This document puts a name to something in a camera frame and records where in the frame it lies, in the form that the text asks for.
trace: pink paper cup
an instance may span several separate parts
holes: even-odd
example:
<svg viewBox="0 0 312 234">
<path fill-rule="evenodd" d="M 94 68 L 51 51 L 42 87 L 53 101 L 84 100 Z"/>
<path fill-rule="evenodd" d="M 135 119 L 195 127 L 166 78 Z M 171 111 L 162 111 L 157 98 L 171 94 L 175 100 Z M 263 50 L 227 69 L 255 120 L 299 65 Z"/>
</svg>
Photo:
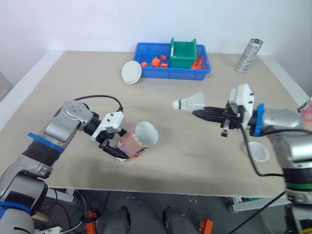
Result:
<svg viewBox="0 0 312 234">
<path fill-rule="evenodd" d="M 116 158 L 116 160 L 128 162 L 156 145 L 158 140 L 157 129 L 150 122 L 141 121 L 123 135 L 117 144 L 117 147 L 129 156 L 129 159 Z"/>
</svg>

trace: paper cup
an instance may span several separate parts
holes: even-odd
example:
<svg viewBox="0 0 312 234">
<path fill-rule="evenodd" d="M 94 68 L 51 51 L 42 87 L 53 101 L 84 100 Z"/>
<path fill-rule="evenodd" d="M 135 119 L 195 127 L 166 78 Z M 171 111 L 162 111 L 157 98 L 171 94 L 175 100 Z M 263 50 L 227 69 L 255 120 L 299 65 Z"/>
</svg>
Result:
<svg viewBox="0 0 312 234">
<path fill-rule="evenodd" d="M 265 162 L 270 159 L 270 152 L 263 144 L 255 141 L 248 143 L 252 159 L 257 162 Z"/>
<path fill-rule="evenodd" d="M 117 147 L 129 156 L 129 159 L 116 158 L 116 160 L 128 162 L 156 145 L 158 140 L 158 131 L 150 122 L 139 122 L 123 135 L 117 144 Z"/>
</svg>

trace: white lid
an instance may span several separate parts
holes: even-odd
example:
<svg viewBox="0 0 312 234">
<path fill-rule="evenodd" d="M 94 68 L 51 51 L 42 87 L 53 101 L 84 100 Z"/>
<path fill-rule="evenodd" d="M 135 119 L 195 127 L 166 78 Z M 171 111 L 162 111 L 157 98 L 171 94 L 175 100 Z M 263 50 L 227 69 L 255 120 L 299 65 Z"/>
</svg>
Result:
<svg viewBox="0 0 312 234">
<path fill-rule="evenodd" d="M 137 61 L 127 62 L 121 71 L 122 79 L 126 84 L 136 83 L 142 74 L 141 65 Z"/>
<path fill-rule="evenodd" d="M 270 152 L 263 144 L 259 142 L 250 141 L 248 143 L 249 149 L 252 155 L 253 160 L 257 162 L 265 162 L 270 158 Z"/>
</svg>

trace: pink object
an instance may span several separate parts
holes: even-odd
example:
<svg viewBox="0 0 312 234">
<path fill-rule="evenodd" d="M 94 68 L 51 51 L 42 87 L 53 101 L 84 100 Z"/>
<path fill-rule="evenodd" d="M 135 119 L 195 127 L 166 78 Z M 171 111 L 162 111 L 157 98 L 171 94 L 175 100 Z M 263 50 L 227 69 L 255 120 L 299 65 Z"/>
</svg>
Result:
<svg viewBox="0 0 312 234">
<path fill-rule="evenodd" d="M 123 135 L 117 144 L 117 147 L 130 158 L 116 158 L 116 160 L 119 162 L 128 162 L 138 157 L 153 145 L 156 145 L 158 139 L 158 131 L 150 122 L 139 122 L 129 132 Z"/>
<path fill-rule="evenodd" d="M 312 131 L 312 98 L 298 108 L 298 112 L 304 121 L 304 127 Z"/>
</svg>

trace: white sensor bracket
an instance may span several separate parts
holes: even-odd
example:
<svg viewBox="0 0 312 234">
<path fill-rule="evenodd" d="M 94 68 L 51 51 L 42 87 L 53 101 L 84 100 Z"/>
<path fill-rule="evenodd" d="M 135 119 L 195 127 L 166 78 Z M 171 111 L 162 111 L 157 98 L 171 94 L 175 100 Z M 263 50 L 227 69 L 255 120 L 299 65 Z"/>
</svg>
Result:
<svg viewBox="0 0 312 234">
<path fill-rule="evenodd" d="M 246 129 L 249 120 L 253 116 L 254 109 L 254 94 L 248 84 L 239 85 L 237 88 L 231 90 L 229 105 L 236 114 L 238 112 L 238 106 L 244 107 L 242 125 Z"/>
<path fill-rule="evenodd" d="M 106 131 L 107 133 L 120 132 L 123 116 L 121 111 L 108 113 L 92 134 L 91 140 L 95 141 L 101 131 Z"/>
</svg>

